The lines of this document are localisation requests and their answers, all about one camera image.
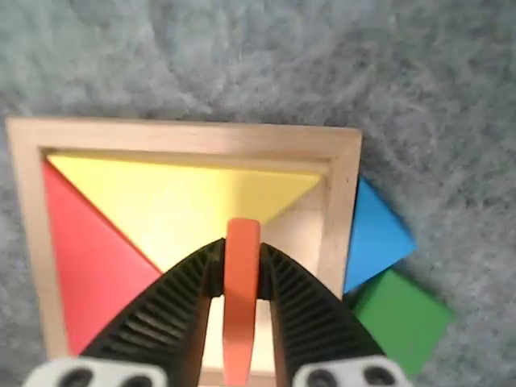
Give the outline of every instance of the tangram puzzle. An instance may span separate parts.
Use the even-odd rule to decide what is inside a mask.
[[[343,128],[12,119],[11,150],[49,354],[79,354],[161,273],[231,218],[342,295],[360,155]],[[220,373],[223,300],[203,373]],[[251,375],[274,373],[258,302]]]

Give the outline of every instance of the green square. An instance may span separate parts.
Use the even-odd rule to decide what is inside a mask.
[[[353,310],[387,357],[417,375],[452,321],[452,312],[393,270],[364,291]]]

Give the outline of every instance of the wooden puzzle board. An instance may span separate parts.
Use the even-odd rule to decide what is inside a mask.
[[[8,131],[40,300],[44,339],[51,357],[67,355],[66,331],[48,229],[41,160],[55,151],[110,151],[144,157],[240,168],[315,172],[322,180],[263,227],[263,241],[302,263],[335,295],[343,288],[361,136],[331,127],[229,123],[178,123],[112,119],[9,119]],[[212,302],[202,385],[221,385],[218,347],[222,299]],[[272,329],[260,303],[250,385],[273,383]]]

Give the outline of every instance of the carpet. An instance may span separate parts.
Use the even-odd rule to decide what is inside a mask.
[[[516,382],[516,2],[0,0],[9,114],[364,131],[361,171],[457,320],[421,386]],[[44,359],[4,128],[0,385]]]

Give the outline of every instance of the screw hole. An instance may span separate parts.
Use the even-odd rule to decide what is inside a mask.
[[[148,377],[131,377],[123,382],[122,387],[152,387],[152,381]]]
[[[94,373],[87,368],[76,368],[61,379],[59,387],[88,387]]]
[[[393,375],[382,367],[369,367],[364,371],[365,380],[370,385],[395,385],[396,379]]]
[[[333,374],[326,369],[312,371],[306,379],[308,387],[337,387]]]

